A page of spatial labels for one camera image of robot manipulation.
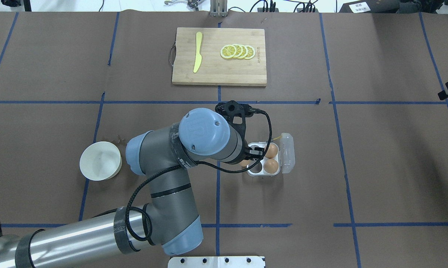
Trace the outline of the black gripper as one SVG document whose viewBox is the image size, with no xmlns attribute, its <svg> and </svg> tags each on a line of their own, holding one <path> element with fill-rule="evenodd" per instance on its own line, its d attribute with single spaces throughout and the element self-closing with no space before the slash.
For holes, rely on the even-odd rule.
<svg viewBox="0 0 448 268">
<path fill-rule="evenodd" d="M 244 160 L 244 164 L 260 162 L 265 156 L 265 147 L 249 147 L 246 140 L 237 143 L 236 149 L 229 156 L 228 164 L 239 165 Z"/>
</svg>

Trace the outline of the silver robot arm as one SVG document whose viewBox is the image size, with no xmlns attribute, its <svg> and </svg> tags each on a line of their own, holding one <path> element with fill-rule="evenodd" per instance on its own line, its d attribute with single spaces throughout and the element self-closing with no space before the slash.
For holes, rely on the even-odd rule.
<svg viewBox="0 0 448 268">
<path fill-rule="evenodd" d="M 3 235 L 0 223 L 0 268 L 73 268 L 154 245 L 170 256 L 192 251 L 203 234 L 188 170 L 220 169 L 207 158 L 232 165 L 262 160 L 270 146 L 249 147 L 246 125 L 232 123 L 234 117 L 253 114 L 266 112 L 196 108 L 180 122 L 134 137 L 126 147 L 127 163 L 146 180 L 126 206 L 22 237 Z"/>
</svg>

